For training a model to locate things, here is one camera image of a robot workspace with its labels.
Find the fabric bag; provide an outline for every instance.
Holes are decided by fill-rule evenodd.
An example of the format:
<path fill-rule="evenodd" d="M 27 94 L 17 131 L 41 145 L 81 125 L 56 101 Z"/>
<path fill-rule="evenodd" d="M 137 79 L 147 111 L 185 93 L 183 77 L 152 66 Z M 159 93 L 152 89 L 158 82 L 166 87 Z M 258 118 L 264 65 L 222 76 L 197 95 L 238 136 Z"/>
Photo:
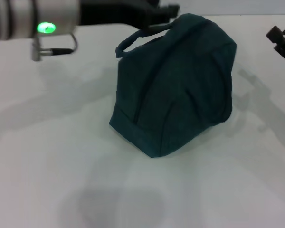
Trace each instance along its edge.
<path fill-rule="evenodd" d="M 137 38 L 166 35 L 124 52 Z M 170 154 L 232 111 L 235 42 L 215 23 L 184 14 L 138 31 L 116 49 L 117 99 L 110 125 L 150 157 Z"/>

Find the green led light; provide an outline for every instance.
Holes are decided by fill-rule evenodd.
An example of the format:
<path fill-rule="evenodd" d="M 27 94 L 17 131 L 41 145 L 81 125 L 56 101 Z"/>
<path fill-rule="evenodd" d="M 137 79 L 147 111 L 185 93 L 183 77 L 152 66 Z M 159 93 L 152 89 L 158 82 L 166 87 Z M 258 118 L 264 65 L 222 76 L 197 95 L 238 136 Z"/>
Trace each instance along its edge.
<path fill-rule="evenodd" d="M 56 30 L 56 25 L 49 22 L 42 22 L 37 27 L 37 31 L 40 33 L 50 34 L 55 32 L 55 30 Z"/>

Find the white table surface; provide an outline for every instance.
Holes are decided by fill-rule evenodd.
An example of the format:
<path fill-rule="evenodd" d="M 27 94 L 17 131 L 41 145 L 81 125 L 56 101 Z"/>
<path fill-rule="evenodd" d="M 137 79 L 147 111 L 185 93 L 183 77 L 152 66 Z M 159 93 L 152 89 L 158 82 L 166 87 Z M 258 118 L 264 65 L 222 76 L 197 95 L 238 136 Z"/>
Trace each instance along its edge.
<path fill-rule="evenodd" d="M 238 44 L 232 117 L 160 159 L 109 127 L 135 29 L 80 28 L 40 63 L 0 43 L 0 228 L 285 228 L 285 60 L 265 37 L 285 16 L 208 18 Z"/>

